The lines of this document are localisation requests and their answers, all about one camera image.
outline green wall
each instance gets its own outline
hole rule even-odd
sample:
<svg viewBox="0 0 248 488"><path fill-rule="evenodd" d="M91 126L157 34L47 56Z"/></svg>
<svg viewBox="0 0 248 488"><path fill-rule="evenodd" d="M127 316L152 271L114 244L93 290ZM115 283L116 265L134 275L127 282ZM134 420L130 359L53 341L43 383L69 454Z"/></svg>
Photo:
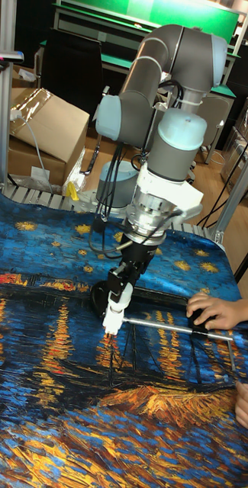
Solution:
<svg viewBox="0 0 248 488"><path fill-rule="evenodd" d="M77 3L158 25L199 27L207 34L224 37L228 43L238 20L238 13L201 0L77 0Z"/></svg>

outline black chair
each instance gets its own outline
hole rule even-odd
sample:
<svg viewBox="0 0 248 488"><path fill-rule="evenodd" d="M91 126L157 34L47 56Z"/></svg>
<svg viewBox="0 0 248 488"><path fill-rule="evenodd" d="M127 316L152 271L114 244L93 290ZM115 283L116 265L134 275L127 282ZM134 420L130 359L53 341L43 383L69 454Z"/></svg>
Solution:
<svg viewBox="0 0 248 488"><path fill-rule="evenodd" d="M87 112L91 123L104 88L101 44L50 29L40 78L42 88Z"/></svg>

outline blue cloth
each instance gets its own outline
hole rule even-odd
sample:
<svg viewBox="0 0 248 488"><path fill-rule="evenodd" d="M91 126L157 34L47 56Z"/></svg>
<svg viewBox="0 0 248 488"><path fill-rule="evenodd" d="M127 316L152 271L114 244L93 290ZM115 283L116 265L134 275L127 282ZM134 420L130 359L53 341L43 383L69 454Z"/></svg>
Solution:
<svg viewBox="0 0 248 488"><path fill-rule="evenodd" d="M89 291L114 263L89 248L91 222L0 194L0 488L248 486L234 413L248 323L232 332L237 375L223 341L128 324L106 336ZM120 238L109 228L107 246ZM138 285L240 297L218 246L171 231ZM188 325L177 308L128 313Z"/></svg>

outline yellow object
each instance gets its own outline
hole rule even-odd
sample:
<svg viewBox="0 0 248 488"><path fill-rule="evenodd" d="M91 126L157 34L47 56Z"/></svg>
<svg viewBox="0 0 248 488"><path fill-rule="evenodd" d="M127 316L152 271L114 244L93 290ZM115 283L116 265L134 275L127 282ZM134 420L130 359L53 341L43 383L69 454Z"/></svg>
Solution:
<svg viewBox="0 0 248 488"><path fill-rule="evenodd" d="M74 184L70 181L66 187L66 197L71 197L73 200L79 200Z"/></svg>

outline metal pole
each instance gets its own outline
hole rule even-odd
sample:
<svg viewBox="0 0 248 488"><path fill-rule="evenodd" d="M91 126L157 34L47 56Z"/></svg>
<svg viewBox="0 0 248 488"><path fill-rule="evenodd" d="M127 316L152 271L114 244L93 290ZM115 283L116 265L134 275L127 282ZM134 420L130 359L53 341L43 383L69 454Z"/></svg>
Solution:
<svg viewBox="0 0 248 488"><path fill-rule="evenodd" d="M164 324L161 322L153 322L152 320L142 320L142 319L135 319L133 317L124 317L123 323L129 322L134 324L135 326L144 326L144 327L152 327L153 329L164 329L164 330L171 330L174 332L180 332L184 334L191 335L193 330L188 327L180 327L180 326L171 326L168 324ZM206 332L202 334L203 336L207 336L209 339L219 339L221 341L232 342L233 338L228 335L220 335L216 332Z"/></svg>
<svg viewBox="0 0 248 488"><path fill-rule="evenodd" d="M248 160L243 167L240 177L237 183L234 185L227 203L214 227L211 229L211 239L215 242L221 243L225 229L230 222L231 217L237 205L240 203L242 196L244 195L246 189L248 188Z"/></svg>
<svg viewBox="0 0 248 488"><path fill-rule="evenodd" d="M0 50L14 51L17 0L2 0ZM0 73L0 189L5 192L8 175L8 146L13 63Z"/></svg>
<svg viewBox="0 0 248 488"><path fill-rule="evenodd" d="M234 56L236 56L236 55L238 54L238 51L239 51L240 45L241 45L241 43L242 43L242 40L243 40L243 38L244 38L244 35L245 35L245 33L246 33L246 29L247 29L247 28L248 28L248 13L246 14L246 18L245 18L245 20L244 20L244 22L243 22L243 25L242 25L242 27L241 27L241 32L240 32L240 34L239 34L239 36L238 36L238 39L237 39L237 41L236 41L236 43L235 43L234 51L232 52L232 54L233 54ZM224 78L223 78L223 85L226 85L226 84L227 84L227 80L228 80L228 77L229 77L229 75L230 75L230 71L232 70L232 67L233 67L233 64L234 64L234 63L235 63L235 59L230 60L230 62L229 62L229 66L227 67L227 71L226 71L226 73L225 73L225 75L224 75Z"/></svg>

